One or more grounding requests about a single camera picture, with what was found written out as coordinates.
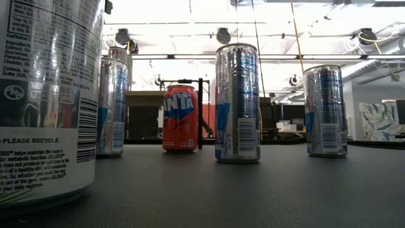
dark gray table surface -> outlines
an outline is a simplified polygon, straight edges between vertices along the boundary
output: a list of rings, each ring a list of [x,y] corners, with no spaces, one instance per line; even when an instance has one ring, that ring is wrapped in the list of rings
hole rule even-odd
[[[405,151],[349,146],[311,158],[262,146],[259,164],[217,163],[214,146],[168,155],[130,145],[96,162],[84,198],[0,227],[405,227]]]

blue and silver can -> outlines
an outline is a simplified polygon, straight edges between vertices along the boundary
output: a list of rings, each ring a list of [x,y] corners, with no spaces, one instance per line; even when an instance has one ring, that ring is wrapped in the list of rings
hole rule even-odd
[[[219,162],[260,159],[258,55],[250,44],[228,44],[216,51],[216,139]]]
[[[101,58],[97,157],[117,157],[123,153],[127,75],[124,62]]]
[[[347,126],[339,66],[316,66],[304,72],[307,152],[345,157]]]

white can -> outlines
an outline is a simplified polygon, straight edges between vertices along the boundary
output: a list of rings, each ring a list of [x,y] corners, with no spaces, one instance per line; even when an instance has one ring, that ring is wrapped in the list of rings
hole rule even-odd
[[[78,198],[94,180],[103,0],[5,0],[0,217]]]

can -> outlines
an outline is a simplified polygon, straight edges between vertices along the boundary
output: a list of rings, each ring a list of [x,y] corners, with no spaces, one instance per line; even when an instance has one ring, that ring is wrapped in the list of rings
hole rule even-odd
[[[307,69],[304,89],[308,154],[345,157],[347,125],[340,67],[325,65]]]
[[[134,60],[132,56],[128,56],[127,58],[127,67],[128,67],[128,80],[127,80],[127,91],[131,91],[132,87],[132,63]]]
[[[228,44],[216,51],[215,157],[226,163],[260,159],[257,50]]]
[[[125,48],[122,47],[110,47],[108,49],[108,58],[113,60],[120,60],[124,63],[128,61],[128,53]]]
[[[192,86],[168,86],[163,100],[163,149],[192,152],[197,148],[197,94]]]
[[[97,157],[119,157],[124,147],[127,65],[101,58]]]
[[[2,2],[0,218],[93,182],[104,12],[101,0]]]

can lid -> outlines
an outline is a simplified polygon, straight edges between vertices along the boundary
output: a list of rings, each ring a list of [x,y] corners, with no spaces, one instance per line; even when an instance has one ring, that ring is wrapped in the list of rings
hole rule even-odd
[[[230,46],[249,46],[250,48],[255,49],[256,51],[258,50],[255,46],[253,46],[252,44],[246,44],[246,43],[233,43],[233,44],[226,44],[220,48],[218,48],[216,50],[216,52],[219,52],[221,49],[226,48],[226,47],[230,47]]]
[[[194,89],[194,86],[191,86],[191,85],[183,85],[183,84],[169,85],[167,88],[171,88],[171,87],[186,87],[186,88]]]
[[[105,62],[112,62],[112,61],[115,61],[115,62],[117,62],[117,63],[122,63],[122,64],[124,64],[125,66],[127,66],[127,64],[126,64],[125,62],[123,62],[123,61],[121,61],[121,60],[118,60],[118,59],[112,59],[112,58],[107,58],[107,57],[101,57],[101,61],[105,61]]]
[[[123,48],[123,47],[117,47],[117,46],[109,47],[108,50],[112,50],[112,49],[120,49],[120,50],[127,51],[125,48]]]
[[[310,71],[313,71],[313,70],[317,70],[317,69],[320,70],[321,68],[325,68],[325,67],[332,67],[332,68],[340,69],[340,66],[336,66],[336,65],[321,65],[321,66],[313,66],[311,68],[308,68],[308,69],[306,69],[304,71],[304,73],[307,73],[307,72],[310,72]]]

